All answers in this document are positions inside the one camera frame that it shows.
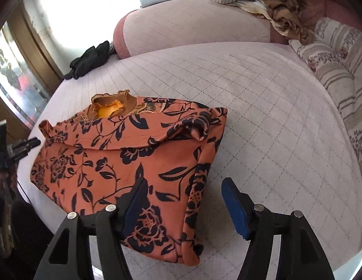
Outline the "person's left forearm dark sleeve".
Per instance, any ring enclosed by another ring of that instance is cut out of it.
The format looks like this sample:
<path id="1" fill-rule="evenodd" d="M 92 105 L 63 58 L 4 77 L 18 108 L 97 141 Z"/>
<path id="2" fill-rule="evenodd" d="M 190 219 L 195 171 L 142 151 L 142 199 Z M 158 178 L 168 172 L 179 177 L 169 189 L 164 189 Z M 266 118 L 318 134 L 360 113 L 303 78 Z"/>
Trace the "person's left forearm dark sleeve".
<path id="1" fill-rule="evenodd" d="M 0 279 L 33 279 L 52 238 L 29 203 L 0 197 Z"/>

